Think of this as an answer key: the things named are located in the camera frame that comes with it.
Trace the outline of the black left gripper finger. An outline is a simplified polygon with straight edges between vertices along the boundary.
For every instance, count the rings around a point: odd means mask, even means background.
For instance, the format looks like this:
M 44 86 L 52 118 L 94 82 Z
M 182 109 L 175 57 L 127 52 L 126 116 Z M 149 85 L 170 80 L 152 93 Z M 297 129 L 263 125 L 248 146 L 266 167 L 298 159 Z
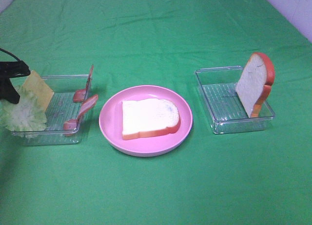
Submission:
M 12 103 L 12 104 L 18 104 L 20 100 L 20 95 L 18 92 L 15 90 L 14 87 L 10 87 L 7 90 L 7 101 Z

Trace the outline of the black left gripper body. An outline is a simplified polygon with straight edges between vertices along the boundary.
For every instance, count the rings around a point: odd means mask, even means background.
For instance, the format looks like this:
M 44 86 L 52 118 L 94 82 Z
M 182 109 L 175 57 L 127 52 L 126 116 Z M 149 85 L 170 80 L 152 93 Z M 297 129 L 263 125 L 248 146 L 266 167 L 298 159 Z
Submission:
M 0 63 L 0 97 L 7 98 L 7 90 L 14 87 L 11 78 L 30 75 L 28 65 L 24 61 L 1 62 Z

